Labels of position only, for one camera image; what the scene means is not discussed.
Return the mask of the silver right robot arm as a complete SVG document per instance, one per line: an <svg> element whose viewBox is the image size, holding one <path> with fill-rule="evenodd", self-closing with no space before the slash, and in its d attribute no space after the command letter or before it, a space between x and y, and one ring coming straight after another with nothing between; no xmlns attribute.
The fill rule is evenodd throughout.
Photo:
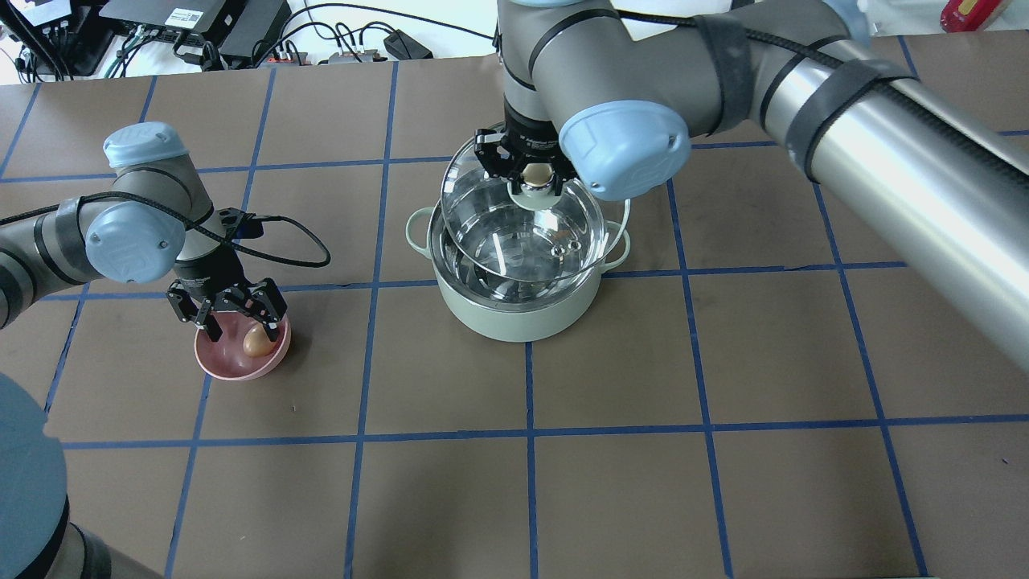
<svg viewBox="0 0 1029 579"><path fill-rule="evenodd" d="M598 200L672 179L691 137L753 121L1020 367L1028 359L1027 154L867 46L853 1L680 19L608 1L500 1L493 175L551 162Z"/></svg>

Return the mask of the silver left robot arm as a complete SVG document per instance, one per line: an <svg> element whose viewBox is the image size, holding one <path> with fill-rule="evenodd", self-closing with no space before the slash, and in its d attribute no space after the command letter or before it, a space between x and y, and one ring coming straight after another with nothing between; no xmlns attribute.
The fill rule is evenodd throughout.
<svg viewBox="0 0 1029 579"><path fill-rule="evenodd" d="M215 207L176 129L137 122L109 135L103 150L115 171L109 191L3 220L2 325L95 280L146 285L174 274L170 307L211 341L222 337L215 315L223 312L254 320L278 341L283 296L272 279L246 278L234 246L244 213Z"/></svg>

